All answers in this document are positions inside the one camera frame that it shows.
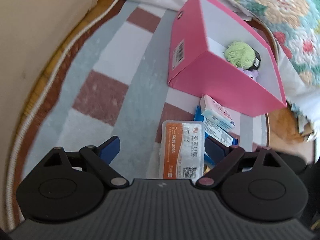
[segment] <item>ridged black surface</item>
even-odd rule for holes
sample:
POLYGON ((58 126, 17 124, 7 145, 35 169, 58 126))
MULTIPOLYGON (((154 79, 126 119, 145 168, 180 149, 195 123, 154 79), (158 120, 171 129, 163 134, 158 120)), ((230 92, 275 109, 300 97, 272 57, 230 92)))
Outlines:
POLYGON ((259 224, 239 218, 214 192, 198 190, 189 180, 136 179, 127 189, 111 191, 97 210, 79 220, 57 225, 27 220, 10 236, 14 240, 307 240, 314 234, 297 220, 259 224))

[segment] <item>white sheet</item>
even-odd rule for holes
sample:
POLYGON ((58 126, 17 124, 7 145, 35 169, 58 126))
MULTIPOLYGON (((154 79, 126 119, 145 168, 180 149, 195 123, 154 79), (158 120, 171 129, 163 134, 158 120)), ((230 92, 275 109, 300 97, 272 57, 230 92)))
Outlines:
MULTIPOLYGON (((158 7, 178 11, 187 0, 135 0, 149 3, 158 7)), ((239 14, 243 19, 249 20, 251 13, 233 0, 219 0, 225 6, 239 14)), ((279 48, 278 67, 284 86, 286 98, 290 103, 295 103, 313 126, 315 135, 310 139, 320 137, 320 88, 306 86, 293 68, 281 47, 279 48)))

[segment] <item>gray stripe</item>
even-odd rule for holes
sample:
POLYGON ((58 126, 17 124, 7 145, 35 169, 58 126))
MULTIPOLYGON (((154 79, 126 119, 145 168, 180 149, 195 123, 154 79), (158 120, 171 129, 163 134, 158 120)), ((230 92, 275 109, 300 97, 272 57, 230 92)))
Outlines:
POLYGON ((68 116, 68 111, 89 72, 92 70, 94 63, 97 62, 102 50, 111 41, 115 33, 137 6, 138 3, 131 1, 125 2, 119 14, 104 23, 79 50, 63 82, 59 100, 52 109, 52 112, 42 123, 33 147, 29 151, 23 168, 23 178, 48 151, 56 146, 63 124, 68 116))
POLYGON ((145 178, 156 131, 168 93, 168 61, 172 23, 167 10, 153 34, 125 96, 112 134, 120 153, 110 166, 128 180, 145 178))
POLYGON ((240 115, 240 147, 252 151, 253 118, 245 114, 240 115))
POLYGON ((267 138, 268 138, 268 128, 267 128, 267 117, 265 114, 261 115, 261 145, 267 145, 267 138))

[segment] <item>orange label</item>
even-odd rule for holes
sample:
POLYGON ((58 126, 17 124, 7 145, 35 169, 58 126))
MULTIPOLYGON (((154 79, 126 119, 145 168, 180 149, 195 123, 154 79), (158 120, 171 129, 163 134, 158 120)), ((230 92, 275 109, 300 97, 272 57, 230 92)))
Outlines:
POLYGON ((183 125, 182 123, 167 123, 164 152, 164 179, 177 178, 177 160, 182 144, 183 125))

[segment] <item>silver screw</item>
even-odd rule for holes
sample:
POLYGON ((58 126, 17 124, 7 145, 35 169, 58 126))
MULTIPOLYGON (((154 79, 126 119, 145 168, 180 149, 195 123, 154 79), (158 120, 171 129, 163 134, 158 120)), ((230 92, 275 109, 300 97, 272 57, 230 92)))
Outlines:
POLYGON ((123 186, 126 183, 127 183, 127 180, 124 179, 124 178, 120 178, 120 177, 113 178, 111 180, 111 184, 114 185, 114 186, 123 186))
POLYGON ((198 180, 198 182, 203 185, 203 186, 211 186, 214 184, 214 180, 211 179, 211 178, 207 178, 207 177, 204 177, 204 178, 200 178, 198 180))

